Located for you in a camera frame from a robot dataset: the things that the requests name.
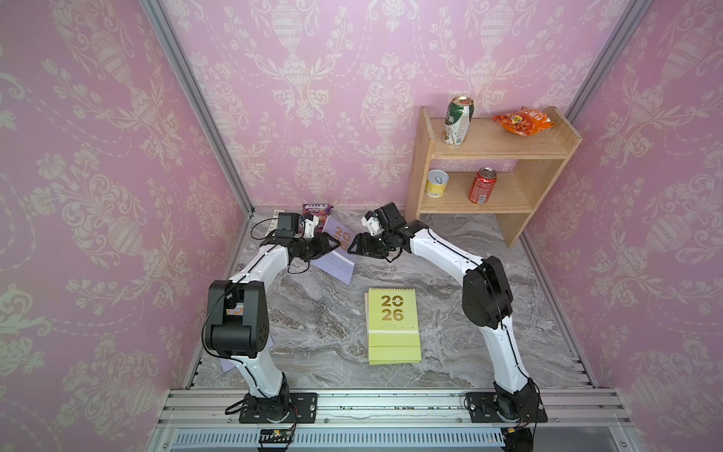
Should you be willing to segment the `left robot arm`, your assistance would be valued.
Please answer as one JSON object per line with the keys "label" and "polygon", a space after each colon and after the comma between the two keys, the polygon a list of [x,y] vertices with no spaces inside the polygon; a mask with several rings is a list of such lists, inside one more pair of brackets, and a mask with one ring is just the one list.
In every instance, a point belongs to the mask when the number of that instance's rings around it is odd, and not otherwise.
{"label": "left robot arm", "polygon": [[267,351],[265,290],[293,260],[310,264],[341,247],[338,239],[318,232],[317,223],[309,214],[278,214],[276,228],[260,239],[250,263],[209,286],[201,344],[210,356],[233,363],[248,385],[248,395],[226,409],[227,414],[239,414],[242,423],[284,423],[297,417],[287,378]]}

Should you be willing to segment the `purple calendar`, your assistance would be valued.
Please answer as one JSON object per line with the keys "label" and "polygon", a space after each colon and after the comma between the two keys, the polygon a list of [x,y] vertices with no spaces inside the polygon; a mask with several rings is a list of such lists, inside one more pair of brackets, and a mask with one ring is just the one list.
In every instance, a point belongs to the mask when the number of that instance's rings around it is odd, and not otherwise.
{"label": "purple calendar", "polygon": [[[275,345],[273,337],[270,336],[267,340],[267,346],[265,347],[265,350],[271,350]],[[230,370],[235,368],[235,361],[230,359],[220,359],[220,365],[223,373],[229,372]]]}
{"label": "purple calendar", "polygon": [[342,283],[350,284],[357,262],[357,256],[348,254],[348,246],[354,239],[355,234],[333,217],[327,219],[323,231],[337,239],[341,245],[320,259],[312,261],[312,265]]}

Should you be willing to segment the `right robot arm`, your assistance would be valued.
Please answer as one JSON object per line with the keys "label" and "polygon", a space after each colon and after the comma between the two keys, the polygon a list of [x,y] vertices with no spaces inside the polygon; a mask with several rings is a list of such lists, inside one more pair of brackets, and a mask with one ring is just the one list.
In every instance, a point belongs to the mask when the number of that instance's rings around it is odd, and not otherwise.
{"label": "right robot arm", "polygon": [[463,313],[482,332],[491,357],[494,401],[500,416],[521,424],[545,422],[540,388],[525,369],[516,342],[513,295],[500,259],[466,252],[420,220],[405,220],[394,203],[367,212],[361,225],[366,231],[352,240],[351,254],[391,263],[391,255],[408,252],[461,285]]}

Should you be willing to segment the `green calendar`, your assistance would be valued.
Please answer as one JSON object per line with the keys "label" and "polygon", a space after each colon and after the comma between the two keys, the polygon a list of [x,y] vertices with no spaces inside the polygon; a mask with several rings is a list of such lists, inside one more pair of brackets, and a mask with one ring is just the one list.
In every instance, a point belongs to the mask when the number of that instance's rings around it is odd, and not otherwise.
{"label": "green calendar", "polygon": [[366,294],[370,365],[420,363],[416,293],[408,288],[370,288]]}
{"label": "green calendar", "polygon": [[369,295],[368,295],[368,292],[365,292],[365,332],[366,332],[367,345],[368,345],[368,338],[369,338]]}

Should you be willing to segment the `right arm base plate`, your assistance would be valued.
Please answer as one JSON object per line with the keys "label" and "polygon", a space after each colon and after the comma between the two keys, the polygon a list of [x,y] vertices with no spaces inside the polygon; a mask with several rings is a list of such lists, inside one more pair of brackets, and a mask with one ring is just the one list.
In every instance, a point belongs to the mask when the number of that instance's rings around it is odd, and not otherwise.
{"label": "right arm base plate", "polygon": [[465,395],[463,406],[473,423],[536,424],[547,423],[549,418],[540,395],[521,391],[473,392]]}

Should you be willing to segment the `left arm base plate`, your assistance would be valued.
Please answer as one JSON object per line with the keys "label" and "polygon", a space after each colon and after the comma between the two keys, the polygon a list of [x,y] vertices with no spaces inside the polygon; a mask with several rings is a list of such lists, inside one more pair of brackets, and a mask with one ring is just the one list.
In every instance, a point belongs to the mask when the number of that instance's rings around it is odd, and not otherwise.
{"label": "left arm base plate", "polygon": [[281,394],[272,399],[247,395],[238,414],[240,424],[314,424],[318,393]]}

